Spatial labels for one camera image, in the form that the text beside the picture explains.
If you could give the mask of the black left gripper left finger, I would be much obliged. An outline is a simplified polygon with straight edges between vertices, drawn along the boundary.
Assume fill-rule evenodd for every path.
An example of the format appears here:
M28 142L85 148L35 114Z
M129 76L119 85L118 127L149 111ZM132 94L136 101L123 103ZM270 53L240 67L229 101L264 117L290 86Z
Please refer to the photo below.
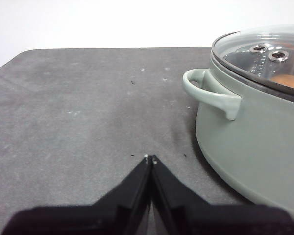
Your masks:
M4 235L144 235L150 210L151 157L91 205L45 206L14 214Z

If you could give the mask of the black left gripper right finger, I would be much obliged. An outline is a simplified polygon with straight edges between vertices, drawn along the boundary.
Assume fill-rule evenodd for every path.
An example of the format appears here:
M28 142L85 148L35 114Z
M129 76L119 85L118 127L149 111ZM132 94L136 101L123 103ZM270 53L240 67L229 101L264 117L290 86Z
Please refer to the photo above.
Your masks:
M294 221L280 208L212 205L151 156L151 189L161 235L294 235Z

